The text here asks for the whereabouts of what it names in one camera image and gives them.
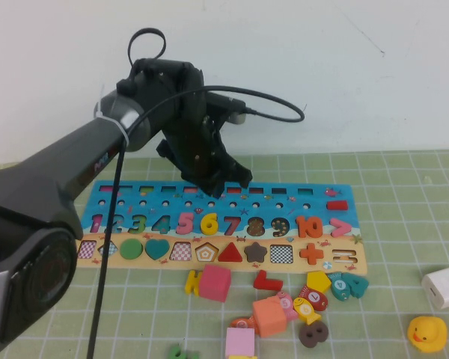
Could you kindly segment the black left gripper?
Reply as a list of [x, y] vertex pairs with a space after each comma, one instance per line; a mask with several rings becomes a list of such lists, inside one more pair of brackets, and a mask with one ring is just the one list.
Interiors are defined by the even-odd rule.
[[210, 197], [220, 198], [225, 182], [248, 188], [252, 173], [225, 151], [219, 131], [208, 114], [178, 111], [162, 121], [165, 138], [156, 148], [190, 182]]

